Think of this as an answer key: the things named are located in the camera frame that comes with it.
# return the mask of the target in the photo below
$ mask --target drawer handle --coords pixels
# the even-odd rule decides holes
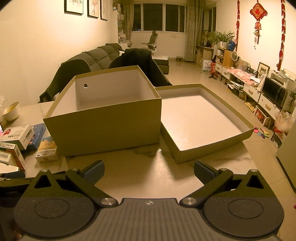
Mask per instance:
[[[265,107],[270,111],[271,110],[271,108],[267,105],[267,104],[265,104]]]

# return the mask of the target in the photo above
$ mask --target pink tablecloth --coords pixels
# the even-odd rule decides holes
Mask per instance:
[[[251,84],[255,83],[255,81],[250,80],[252,75],[250,75],[249,73],[247,73],[245,71],[242,71],[241,69],[228,69],[228,72],[246,84],[251,85]]]

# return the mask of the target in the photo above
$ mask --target marble tabletop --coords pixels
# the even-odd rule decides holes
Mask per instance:
[[[20,117],[10,125],[42,123],[52,103],[21,107]],[[48,135],[50,134],[46,130],[44,136]],[[160,142],[153,145],[75,157],[60,156],[58,161],[39,163],[35,153],[33,151],[24,154],[27,163],[26,177],[34,177],[41,169],[49,169],[52,173],[74,167],[83,169],[96,160],[102,160],[105,175],[97,182],[96,187],[119,202],[123,197],[175,197],[179,201],[203,186],[194,175],[194,160],[177,164],[161,136]],[[242,142],[199,159],[216,169],[225,167],[237,174],[256,169]]]

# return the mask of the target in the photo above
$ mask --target white paper cup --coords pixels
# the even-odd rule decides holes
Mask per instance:
[[[3,116],[8,121],[13,121],[20,116],[20,103],[15,102],[4,110]]]

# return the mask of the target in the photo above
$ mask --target microwave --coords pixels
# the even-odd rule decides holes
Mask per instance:
[[[290,91],[286,90],[282,83],[268,77],[265,78],[262,92],[281,108],[287,105],[287,97],[290,99]]]

